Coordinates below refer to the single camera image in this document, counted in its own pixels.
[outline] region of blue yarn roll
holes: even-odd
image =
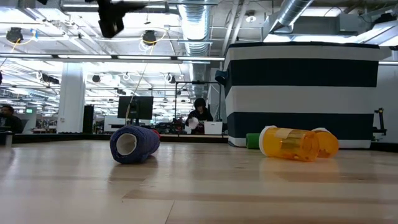
[[[136,149],[126,156],[120,155],[116,147],[116,142],[123,134],[133,134],[137,138]],[[110,145],[112,156],[115,161],[121,164],[131,164],[144,162],[149,155],[157,150],[160,145],[160,139],[153,130],[127,125],[113,133]]]

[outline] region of white tube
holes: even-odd
[[[246,9],[248,8],[249,2],[250,2],[250,0],[244,0],[244,2],[243,2],[241,14],[239,15],[239,18],[238,18],[238,23],[236,24],[236,27],[234,29],[234,34],[232,35],[231,44],[236,42],[236,38],[238,37],[239,30],[241,29],[242,21],[243,21],[244,15],[246,14]]]
[[[231,10],[231,19],[229,20],[228,27],[226,29],[226,34],[224,38],[223,48],[221,49],[220,55],[223,56],[228,45],[229,37],[231,35],[232,26],[234,25],[236,11],[238,10],[239,0],[234,0]]]

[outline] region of man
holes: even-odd
[[[203,123],[205,121],[213,121],[213,117],[210,114],[210,111],[206,108],[206,101],[203,98],[198,98],[194,102],[195,110],[189,113],[188,119],[185,122],[186,125],[189,125],[192,122],[192,118],[197,118],[199,120],[199,124],[195,129],[191,130],[191,134],[204,134],[205,127]]]
[[[14,108],[10,105],[4,105],[1,108],[0,126],[9,128],[13,133],[22,133],[24,131],[21,119],[14,116]]]

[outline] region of black speaker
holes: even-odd
[[[83,134],[93,134],[94,106],[86,105],[83,116]]]

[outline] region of striped wall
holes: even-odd
[[[228,49],[229,141],[245,146],[264,126],[327,128],[341,147],[367,148],[379,47],[363,44],[237,44]]]

